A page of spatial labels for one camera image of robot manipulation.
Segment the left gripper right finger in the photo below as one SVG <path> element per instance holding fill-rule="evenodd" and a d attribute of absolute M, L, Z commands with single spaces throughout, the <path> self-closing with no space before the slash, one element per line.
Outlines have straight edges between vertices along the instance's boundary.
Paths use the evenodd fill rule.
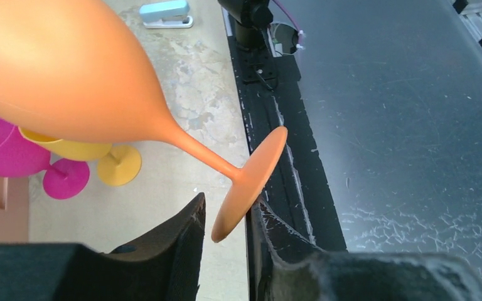
<path fill-rule="evenodd" d="M 482 281 L 443 253 L 326 251 L 259 199 L 252 208 L 265 250 L 256 300 L 482 300 Z"/>

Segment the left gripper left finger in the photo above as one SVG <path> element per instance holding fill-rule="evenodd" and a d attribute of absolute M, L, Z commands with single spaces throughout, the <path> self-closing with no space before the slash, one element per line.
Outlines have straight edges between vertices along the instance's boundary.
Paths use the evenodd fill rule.
<path fill-rule="evenodd" d="M 205 224 L 199 193 L 110 253 L 80 243 L 0 244 L 0 300 L 195 300 Z"/>

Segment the yellow plastic wine glass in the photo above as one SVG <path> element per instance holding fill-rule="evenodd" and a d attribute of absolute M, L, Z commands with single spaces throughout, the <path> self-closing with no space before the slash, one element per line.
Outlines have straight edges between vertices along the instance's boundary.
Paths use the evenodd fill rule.
<path fill-rule="evenodd" d="M 74 161 L 97 161 L 97 175 L 108 186 L 123 186 L 139 174 L 142 166 L 140 152 L 131 145 L 86 143 L 57 139 L 22 127 L 20 134 L 28 141 Z"/>

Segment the magenta plastic wine glass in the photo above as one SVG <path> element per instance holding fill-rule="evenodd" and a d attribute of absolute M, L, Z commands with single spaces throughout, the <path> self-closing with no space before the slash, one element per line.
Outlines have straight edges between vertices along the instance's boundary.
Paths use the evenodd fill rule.
<path fill-rule="evenodd" d="M 26 177 L 45 171 L 43 189 L 54 199 L 76 196 L 87 185 L 86 162 L 60 159 L 51 163 L 51 152 L 26 140 L 17 126 L 0 119 L 0 177 Z"/>

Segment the orange plastic wine glass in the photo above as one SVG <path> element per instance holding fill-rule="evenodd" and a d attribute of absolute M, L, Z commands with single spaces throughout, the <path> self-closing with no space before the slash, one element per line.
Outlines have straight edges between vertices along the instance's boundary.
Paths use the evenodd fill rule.
<path fill-rule="evenodd" d="M 187 152 L 232 180 L 214 242 L 254 204 L 287 134 L 271 132 L 242 168 L 205 147 L 175 121 L 144 48 L 103 1 L 0 1 L 0 118 L 60 139 Z"/>

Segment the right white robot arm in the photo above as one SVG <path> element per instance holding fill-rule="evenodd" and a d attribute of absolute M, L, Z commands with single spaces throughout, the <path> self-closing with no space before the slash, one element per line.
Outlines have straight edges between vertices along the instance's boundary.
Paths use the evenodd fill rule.
<path fill-rule="evenodd" d="M 243 50 L 267 48 L 265 31 L 273 22 L 269 0 L 218 0 L 235 20 L 235 39 Z"/>

